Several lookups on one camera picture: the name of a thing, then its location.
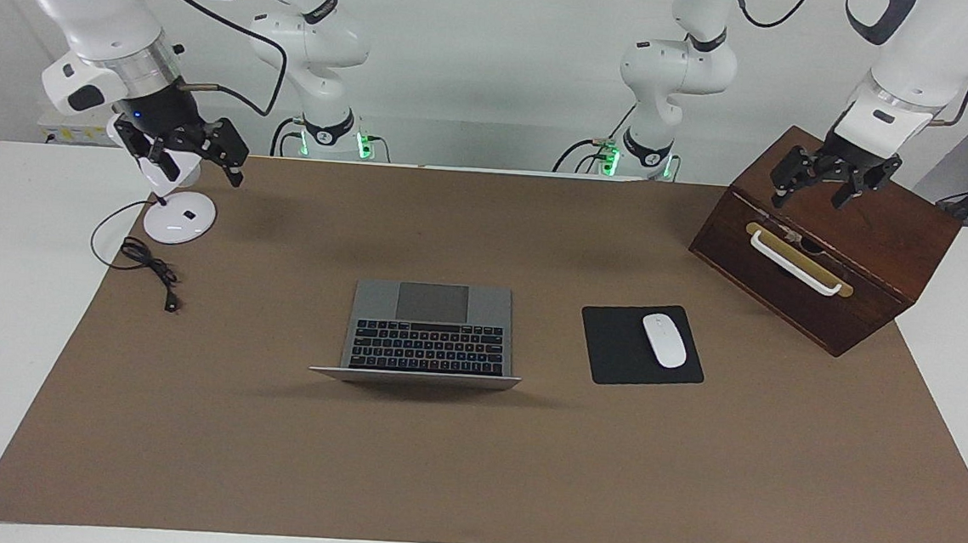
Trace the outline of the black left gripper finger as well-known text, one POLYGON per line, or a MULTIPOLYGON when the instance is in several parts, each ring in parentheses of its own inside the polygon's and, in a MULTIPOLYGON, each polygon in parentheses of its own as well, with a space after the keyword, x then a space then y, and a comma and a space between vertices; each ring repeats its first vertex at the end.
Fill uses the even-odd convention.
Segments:
POLYGON ((829 170, 828 155, 804 149, 795 146, 788 150, 770 172, 774 187, 772 204, 777 209, 784 207, 798 189, 820 184, 829 170))
POLYGON ((831 206, 842 210, 864 191, 878 190, 891 180, 903 164, 900 156, 889 157, 880 164, 860 169, 847 162, 841 168, 841 186, 832 195, 831 206))

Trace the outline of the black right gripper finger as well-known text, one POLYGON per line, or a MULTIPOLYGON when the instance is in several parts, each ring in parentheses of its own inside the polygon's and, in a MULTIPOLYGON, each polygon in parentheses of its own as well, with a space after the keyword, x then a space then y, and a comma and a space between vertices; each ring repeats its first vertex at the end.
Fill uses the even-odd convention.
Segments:
POLYGON ((178 131, 178 151, 190 153, 222 168, 233 188, 242 184, 242 168, 250 148, 229 118, 190 124, 178 131))
POLYGON ((184 171, 175 158, 147 133, 140 131, 133 122, 124 118, 114 118, 112 141, 129 153, 136 162, 141 174, 149 183, 179 184, 184 171))

